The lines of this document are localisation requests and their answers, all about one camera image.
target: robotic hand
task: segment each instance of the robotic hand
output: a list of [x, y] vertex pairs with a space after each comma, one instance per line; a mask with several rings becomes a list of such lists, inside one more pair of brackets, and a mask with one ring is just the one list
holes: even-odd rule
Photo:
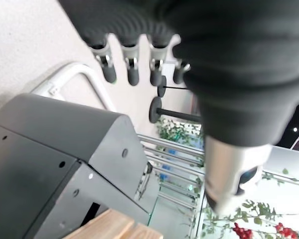
[[131, 85], [139, 80], [138, 37], [149, 36], [154, 86], [171, 36], [180, 35], [174, 80], [185, 73], [200, 103], [206, 196], [217, 213], [235, 209], [261, 179], [271, 144], [299, 104], [299, 0], [60, 2], [108, 82], [116, 79], [108, 33], [122, 44]]

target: dark gray machine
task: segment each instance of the dark gray machine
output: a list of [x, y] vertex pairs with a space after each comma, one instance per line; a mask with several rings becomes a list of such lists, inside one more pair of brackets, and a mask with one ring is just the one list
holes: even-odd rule
[[0, 110], [0, 238], [61, 238], [108, 207], [146, 224], [146, 166], [126, 115], [19, 95]]

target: wooden surface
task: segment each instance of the wooden surface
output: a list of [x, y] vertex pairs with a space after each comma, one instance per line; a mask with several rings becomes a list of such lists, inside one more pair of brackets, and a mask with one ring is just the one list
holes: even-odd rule
[[163, 239], [163, 235], [153, 229], [133, 225], [132, 218], [108, 209], [64, 239]]
[[121, 239], [163, 239], [163, 235], [143, 224], [138, 224]]

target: screw hole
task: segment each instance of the screw hole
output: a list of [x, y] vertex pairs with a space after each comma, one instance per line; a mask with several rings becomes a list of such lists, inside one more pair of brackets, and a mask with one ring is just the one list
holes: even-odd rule
[[65, 165], [65, 162], [64, 162], [64, 161], [60, 162], [60, 164], [59, 164], [59, 168], [63, 168], [64, 165]]
[[128, 152], [129, 152], [128, 149], [125, 148], [122, 152], [122, 158], [125, 158], [128, 155]]
[[79, 189], [76, 189], [74, 192], [73, 192], [73, 197], [75, 198], [76, 196], [78, 196], [80, 190]]

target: green plant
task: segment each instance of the green plant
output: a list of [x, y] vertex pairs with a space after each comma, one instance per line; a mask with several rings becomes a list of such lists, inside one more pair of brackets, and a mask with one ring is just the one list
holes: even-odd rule
[[[202, 237], [207, 234], [215, 233], [217, 228], [220, 228], [220, 233], [222, 238], [226, 231], [231, 231], [233, 229], [234, 223], [242, 220], [244, 222], [253, 222], [258, 225], [265, 227], [276, 227], [275, 220], [281, 218], [282, 216], [294, 216], [299, 214], [277, 214], [275, 208], [271, 208], [269, 204], [262, 202], [254, 202], [252, 200], [246, 200], [241, 207], [239, 207], [234, 215], [229, 215], [226, 217], [219, 217], [213, 214], [210, 207], [203, 209], [205, 213], [205, 219], [203, 224]], [[282, 238], [279, 232], [268, 232], [253, 230], [254, 234], [261, 238], [273, 239]]]
[[[197, 142], [202, 138], [203, 132], [200, 125], [193, 122], [177, 122], [172, 119], [159, 118], [156, 123], [157, 132], [160, 138], [167, 139], [173, 142], [181, 142], [184, 145], [193, 147], [191, 142]], [[158, 146], [158, 150], [165, 150], [164, 147]], [[198, 167], [204, 167], [205, 155], [197, 156], [196, 159], [200, 161]]]

